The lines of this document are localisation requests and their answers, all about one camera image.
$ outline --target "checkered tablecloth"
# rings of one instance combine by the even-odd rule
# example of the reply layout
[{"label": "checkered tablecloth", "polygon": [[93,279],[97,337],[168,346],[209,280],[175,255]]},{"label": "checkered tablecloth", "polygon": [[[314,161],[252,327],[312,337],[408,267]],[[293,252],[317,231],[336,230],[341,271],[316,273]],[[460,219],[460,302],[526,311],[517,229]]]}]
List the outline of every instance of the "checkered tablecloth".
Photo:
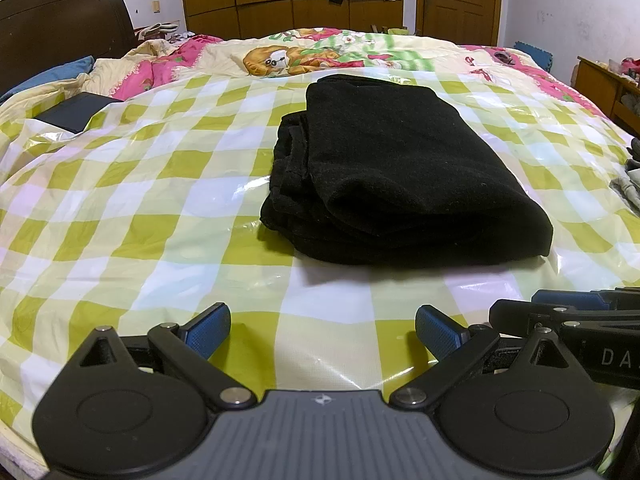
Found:
[{"label": "checkered tablecloth", "polygon": [[341,69],[428,86],[455,106],[550,216],[551,255],[398,270],[294,254],[258,220],[273,145],[280,118],[305,108],[309,83],[334,72],[192,75],[110,105],[75,138],[28,119],[33,109],[0,123],[5,423],[33,439],[34,406],[97,325],[142,334],[225,301],[231,337],[212,362],[257,393],[388,395],[430,362],[414,333],[424,303],[471,323],[496,299],[539,288],[640,285],[640,219],[608,187],[628,136],[576,103],[443,71]]}]

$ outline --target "dark brown wooden headboard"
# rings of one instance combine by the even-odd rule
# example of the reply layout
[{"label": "dark brown wooden headboard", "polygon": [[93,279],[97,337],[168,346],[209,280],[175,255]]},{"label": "dark brown wooden headboard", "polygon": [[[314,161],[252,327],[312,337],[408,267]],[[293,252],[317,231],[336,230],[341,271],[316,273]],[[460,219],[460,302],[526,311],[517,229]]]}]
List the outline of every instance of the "dark brown wooden headboard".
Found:
[{"label": "dark brown wooden headboard", "polygon": [[0,95],[43,70],[136,46],[123,0],[0,0]]}]

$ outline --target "pile of clothes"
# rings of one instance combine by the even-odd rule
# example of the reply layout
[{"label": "pile of clothes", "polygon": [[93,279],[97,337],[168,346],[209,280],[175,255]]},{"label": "pile of clothes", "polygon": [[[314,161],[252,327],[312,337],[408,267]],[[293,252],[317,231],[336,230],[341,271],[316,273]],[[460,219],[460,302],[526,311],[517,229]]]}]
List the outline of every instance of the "pile of clothes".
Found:
[{"label": "pile of clothes", "polygon": [[640,216],[640,139],[632,139],[626,149],[632,158],[625,164],[625,174],[618,176],[609,187],[618,193],[636,216]]},{"label": "pile of clothes", "polygon": [[548,255],[552,225],[429,88],[350,75],[282,118],[261,221],[338,264],[462,266]]}]

